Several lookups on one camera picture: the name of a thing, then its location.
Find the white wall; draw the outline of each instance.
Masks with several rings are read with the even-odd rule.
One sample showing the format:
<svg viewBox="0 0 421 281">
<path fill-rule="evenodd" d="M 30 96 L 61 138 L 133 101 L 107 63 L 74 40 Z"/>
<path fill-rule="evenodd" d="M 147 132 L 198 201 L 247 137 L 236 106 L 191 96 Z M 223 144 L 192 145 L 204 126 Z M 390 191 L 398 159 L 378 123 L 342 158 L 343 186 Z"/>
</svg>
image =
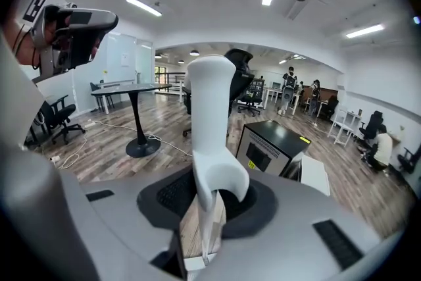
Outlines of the white wall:
<svg viewBox="0 0 421 281">
<path fill-rule="evenodd" d="M 348 71 L 338 79 L 343 103 L 349 110 L 362 109 L 362 121 L 368 123 L 374 111 L 383 113 L 387 130 L 402 142 L 393 149 L 391 164 L 399 166 L 397 154 L 404 147 L 414 153 L 421 143 L 421 54 L 415 47 L 365 49 L 349 53 Z M 403 175 L 414 181 L 412 175 Z"/>
<path fill-rule="evenodd" d="M 393 148 L 391 164 L 399 166 L 397 155 L 404 153 L 404 147 L 412 153 L 418 149 L 421 144 L 421 117 L 416 116 L 404 109 L 389 105 L 383 101 L 375 100 L 371 97 L 347 93 L 346 107 L 354 112 L 362 109 L 362 121 L 368 123 L 374 111 L 383 113 L 383 124 L 388 132 L 402 137 L 402 142 Z M 404 126 L 405 130 L 401 133 L 400 126 Z"/>
<path fill-rule="evenodd" d="M 191 9 L 183 16 L 162 18 L 155 40 L 157 49 L 203 42 L 262 45 L 306 55 L 341 72 L 345 60 L 339 48 L 322 34 L 269 11 L 243 11 L 237 7 Z"/>
<path fill-rule="evenodd" d="M 367 49 L 347 57 L 346 90 L 421 116 L 421 54 L 415 47 Z"/>
<path fill-rule="evenodd" d="M 250 61 L 250 69 L 256 70 L 257 78 L 263 75 L 266 85 L 272 87 L 272 82 L 283 83 L 282 76 L 288 71 L 290 63 L 262 64 L 258 61 Z M 340 73 L 324 64 L 315 65 L 303 61 L 297 61 L 293 64 L 294 74 L 298 82 L 303 81 L 305 86 L 310 86 L 315 79 L 320 81 L 320 86 L 326 89 L 337 90 L 337 77 Z"/>
</svg>

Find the office chair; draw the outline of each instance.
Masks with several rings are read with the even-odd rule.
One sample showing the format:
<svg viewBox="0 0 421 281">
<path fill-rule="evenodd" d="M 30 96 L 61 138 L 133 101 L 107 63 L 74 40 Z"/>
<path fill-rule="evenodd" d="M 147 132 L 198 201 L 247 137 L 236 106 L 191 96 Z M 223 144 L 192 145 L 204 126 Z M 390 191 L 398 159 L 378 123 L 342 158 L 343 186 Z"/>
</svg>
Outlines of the office chair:
<svg viewBox="0 0 421 281">
<path fill-rule="evenodd" d="M 68 118 L 75 110 L 75 105 L 68 105 L 67 107 L 64 106 L 64 98 L 66 96 L 59 99 L 57 102 L 54 102 L 52 105 L 48 104 L 44 101 L 44 103 L 41 106 L 41 114 L 44 116 L 45 124 L 47 125 L 48 129 L 54 129 L 57 126 L 62 126 L 62 129 L 54 135 L 51 142 L 55 144 L 55 139 L 59 137 L 60 135 L 63 136 L 64 144 L 68 144 L 68 140 L 66 139 L 67 134 L 69 131 L 82 131 L 83 134 L 85 134 L 86 130 L 83 129 L 80 124 L 72 124 L 68 126 L 66 124 L 70 122 L 70 119 Z M 57 105 L 61 102 L 62 109 L 58 110 Z"/>
<path fill-rule="evenodd" d="M 90 83 L 90 85 L 91 85 L 91 91 L 95 91 L 95 90 L 101 89 L 101 87 L 97 86 L 96 84 L 93 84 L 92 82 Z M 102 111 L 104 111 L 104 106 L 103 106 L 103 99 L 102 99 L 102 97 L 98 97 L 98 96 L 96 96 L 95 98 L 97 99 L 97 104 L 98 104 L 98 107 L 99 107 Z M 106 96 L 105 96 L 105 98 L 107 99 L 107 103 L 108 103 L 108 105 L 109 105 L 109 106 L 111 106 L 111 105 L 112 105 L 112 107 L 114 108 L 114 102 L 112 102 L 112 97 L 111 97 L 111 95 L 106 95 Z"/>
<path fill-rule="evenodd" d="M 232 110 L 232 103 L 250 85 L 255 76 L 250 74 L 248 63 L 253 56 L 249 52 L 233 48 L 226 52 L 224 56 L 234 63 L 236 68 L 230 87 L 229 116 Z M 184 105 L 187 107 L 187 114 L 191 115 L 191 91 L 185 87 L 182 89 L 186 93 Z M 183 130 L 183 136 L 186 137 L 189 132 L 191 132 L 191 127 Z"/>
<path fill-rule="evenodd" d="M 259 113 L 259 115 L 260 115 L 260 110 L 258 110 L 255 107 L 255 103 L 258 103 L 258 104 L 262 103 L 262 99 L 259 99 L 258 97 L 255 97 L 256 94 L 257 94 L 257 91 L 252 91 L 252 96 L 247 94 L 247 91 L 243 92 L 243 95 L 239 98 L 239 100 L 242 101 L 242 102 L 245 102 L 246 105 L 237 104 L 239 113 L 243 110 L 247 110 L 247 111 L 251 112 L 253 117 L 256 116 L 255 112 Z"/>
<path fill-rule="evenodd" d="M 370 117 L 370 122 L 368 122 L 367 127 L 365 129 L 364 122 L 361 122 L 362 128 L 360 128 L 361 134 L 364 135 L 364 141 L 366 146 L 368 146 L 367 141 L 372 140 L 377 135 L 377 130 L 379 129 L 379 126 L 383 123 L 383 113 L 379 111 L 374 111 L 374 113 Z"/>
<path fill-rule="evenodd" d="M 419 161 L 421 157 L 421 144 L 418 147 L 418 150 L 416 151 L 415 154 L 411 153 L 406 147 L 404 147 L 404 149 L 405 149 L 405 154 L 403 156 L 398 155 L 397 160 L 401 164 L 401 168 L 404 171 L 411 174 L 414 172 L 415 165 L 417 164 L 417 162 Z"/>
<path fill-rule="evenodd" d="M 332 95 L 328 99 L 328 104 L 322 105 L 322 108 L 320 110 L 320 116 L 323 116 L 326 120 L 330 120 L 330 118 L 335 113 L 335 108 L 336 108 L 338 103 L 339 103 L 339 101 L 337 100 L 337 97 L 335 95 Z"/>
</svg>

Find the white desk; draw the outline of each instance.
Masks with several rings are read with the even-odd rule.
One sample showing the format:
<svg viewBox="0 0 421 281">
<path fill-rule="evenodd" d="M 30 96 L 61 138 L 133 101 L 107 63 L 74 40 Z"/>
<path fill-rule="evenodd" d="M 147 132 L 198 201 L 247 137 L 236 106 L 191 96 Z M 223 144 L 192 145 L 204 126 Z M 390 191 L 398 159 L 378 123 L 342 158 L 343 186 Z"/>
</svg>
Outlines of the white desk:
<svg viewBox="0 0 421 281">
<path fill-rule="evenodd" d="M 266 105 L 268 104 L 269 92 L 271 91 L 273 94 L 276 94 L 276 97 L 275 97 L 275 103 L 276 103 L 276 100 L 278 99 L 278 94 L 282 92 L 282 89 L 265 88 L 264 90 L 266 90 L 266 98 L 264 99 L 263 109 L 266 109 Z"/>
<path fill-rule="evenodd" d="M 318 108 L 317 117 L 318 117 L 318 115 L 320 115 L 320 111 L 322 110 L 322 106 L 328 104 L 327 101 L 319 101 L 319 102 L 320 102 L 320 106 Z"/>
<path fill-rule="evenodd" d="M 340 109 L 339 112 L 335 116 L 335 120 L 332 123 L 332 127 L 329 130 L 328 137 L 335 138 L 334 144 L 339 143 L 339 144 L 343 144 L 343 146 L 346 147 L 351 136 L 357 132 L 357 128 L 360 123 L 360 120 L 361 120 L 361 116 L 355 113 L 352 113 L 351 111 Z M 334 135 L 332 134 L 332 131 L 336 125 L 339 126 L 339 132 L 337 133 L 337 135 Z M 345 143 L 340 141 L 343 130 L 346 130 L 348 132 L 348 138 Z"/>
<path fill-rule="evenodd" d="M 300 94 L 295 93 L 294 94 L 294 97 L 295 97 L 294 106 L 293 107 L 289 107 L 290 109 L 292 109 L 292 115 L 294 115 L 295 114 L 295 111 L 297 110 L 298 101 L 300 100 Z"/>
<path fill-rule="evenodd" d="M 300 183 L 311 186 L 327 196 L 330 195 L 329 178 L 324 170 L 324 164 L 306 155 L 301 159 Z"/>
<path fill-rule="evenodd" d="M 133 84 L 134 82 L 135 82 L 135 80 L 133 79 L 133 80 L 112 81 L 112 82 L 101 82 L 101 83 L 95 84 L 95 85 L 102 89 L 102 88 L 105 88 L 105 87 L 119 86 L 121 84 Z M 103 99 L 103 106 L 105 108 L 105 113 L 109 114 L 108 105 L 107 105 L 107 98 L 105 97 L 105 95 L 102 96 L 102 99 Z"/>
</svg>

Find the black table base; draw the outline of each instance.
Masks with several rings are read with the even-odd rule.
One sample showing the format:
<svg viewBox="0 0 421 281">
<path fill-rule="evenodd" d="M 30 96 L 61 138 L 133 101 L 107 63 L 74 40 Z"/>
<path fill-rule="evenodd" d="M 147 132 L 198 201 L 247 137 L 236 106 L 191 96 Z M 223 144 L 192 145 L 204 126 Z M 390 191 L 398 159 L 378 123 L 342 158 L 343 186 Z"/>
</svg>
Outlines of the black table base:
<svg viewBox="0 0 421 281">
<path fill-rule="evenodd" d="M 93 96 L 114 95 L 127 93 L 132 103 L 134 120 L 136 122 L 137 138 L 129 142 L 126 146 L 126 153 L 133 158 L 142 158 L 156 152 L 161 146 L 161 141 L 150 140 L 145 137 L 139 120 L 139 110 L 137 108 L 137 97 L 139 92 L 151 91 L 162 88 L 169 88 L 170 84 L 130 84 L 128 86 L 118 86 L 117 88 L 103 88 L 93 91 Z"/>
<path fill-rule="evenodd" d="M 161 146 L 159 140 L 147 140 L 146 144 L 137 144 L 137 138 L 126 146 L 126 153 L 133 158 L 142 158 L 151 155 Z"/>
</svg>

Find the laminate flooring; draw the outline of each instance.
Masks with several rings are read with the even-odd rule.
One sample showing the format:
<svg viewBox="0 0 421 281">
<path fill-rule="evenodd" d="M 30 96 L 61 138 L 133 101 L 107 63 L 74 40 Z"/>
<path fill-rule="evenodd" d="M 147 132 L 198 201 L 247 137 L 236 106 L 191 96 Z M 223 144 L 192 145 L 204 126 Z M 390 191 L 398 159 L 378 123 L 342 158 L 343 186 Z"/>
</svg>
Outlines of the laminate flooring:
<svg viewBox="0 0 421 281">
<path fill-rule="evenodd" d="M 178 102 L 178 96 L 143 93 L 139 95 L 138 106 L 145 133 L 154 134 L 186 153 L 191 153 L 191 135 L 186 138 L 182 136 L 183 129 L 190 124 L 190 116 L 186 112 L 186 107 Z M 230 135 L 227 139 L 227 148 L 235 154 L 245 123 L 268 119 L 276 120 L 312 141 L 307 155 L 324 163 L 330 182 L 331 197 L 362 217 L 381 237 L 390 236 L 406 224 L 410 208 L 415 203 L 410 188 L 394 173 L 386 175 L 383 172 L 372 171 L 360 160 L 356 143 L 352 140 L 345 148 L 342 145 L 334 145 L 334 139 L 327 138 L 331 126 L 329 122 L 319 119 L 315 128 L 309 123 L 309 118 L 298 110 L 295 116 L 279 116 L 272 102 L 268 102 L 267 109 L 255 117 L 247 111 L 238 113 L 234 108 L 228 126 Z M 75 118 L 72 123 L 77 122 L 84 126 L 89 123 L 88 120 L 136 129 L 129 102 L 121 104 L 119 109 L 110 109 L 109 115 L 102 112 L 88 113 Z M 78 152 L 80 156 L 78 161 L 66 168 L 82 183 L 112 180 L 133 176 L 141 170 L 152 172 L 165 170 L 173 165 L 191 163 L 191 157 L 165 143 L 161 144 L 156 153 L 148 157 L 131 158 L 126 154 L 126 144 L 134 138 L 136 132 L 133 130 L 97 124 L 88 129 L 85 135 L 71 132 L 68 136 L 70 141 L 68 145 L 64 145 L 62 138 L 57 139 L 56 145 L 48 141 L 43 145 L 43 153 L 46 157 L 59 155 L 61 159 L 56 164 L 60 168 L 64 160 L 81 148 L 86 141 Z M 185 257 L 201 255 L 195 203 L 196 200 L 181 223 Z M 218 197 L 210 245 L 212 252 L 220 247 L 219 233 L 224 221 L 224 206 Z"/>
</svg>

